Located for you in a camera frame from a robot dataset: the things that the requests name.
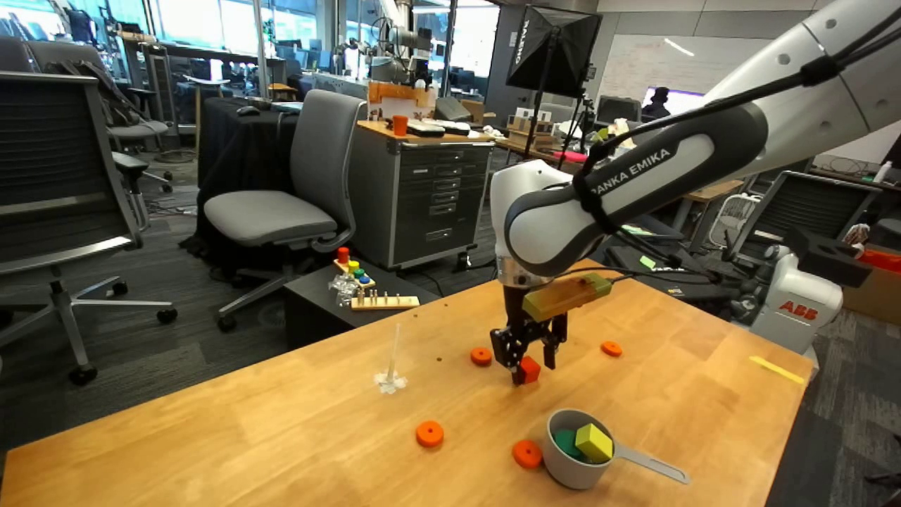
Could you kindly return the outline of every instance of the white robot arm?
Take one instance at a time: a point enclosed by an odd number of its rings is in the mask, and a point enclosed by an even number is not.
[[[566,316],[529,320],[523,292],[594,251],[604,234],[722,178],[809,159],[901,118],[901,0],[836,0],[774,38],[705,96],[705,106],[640,125],[637,149],[592,147],[581,173],[545,159],[492,173],[491,211],[507,328],[492,328],[504,365],[529,340],[547,363]]]

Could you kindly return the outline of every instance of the floor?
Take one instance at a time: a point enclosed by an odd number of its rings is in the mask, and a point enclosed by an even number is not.
[[[0,371],[0,471],[10,448],[91,423],[128,406],[202,382],[249,363],[287,352],[280,297],[243,311],[222,334],[215,306],[239,290],[180,247],[195,231],[195,185],[152,196],[152,228],[142,251],[86,262],[71,269],[71,287],[102,279],[110,265],[129,280],[136,297],[171,297],[174,323],[149,311],[86,311],[88,349],[98,365],[91,386],[71,386],[73,365],[59,325],[3,349]],[[492,279],[487,265],[492,234],[481,217],[473,269],[457,258],[409,269],[407,279],[436,296]],[[3,279],[0,302],[42,297],[36,276]],[[823,371],[812,382],[787,448],[768,503],[774,507],[871,507],[889,490],[868,485],[868,472],[901,471],[901,332],[895,325],[843,316],[818,342]]]

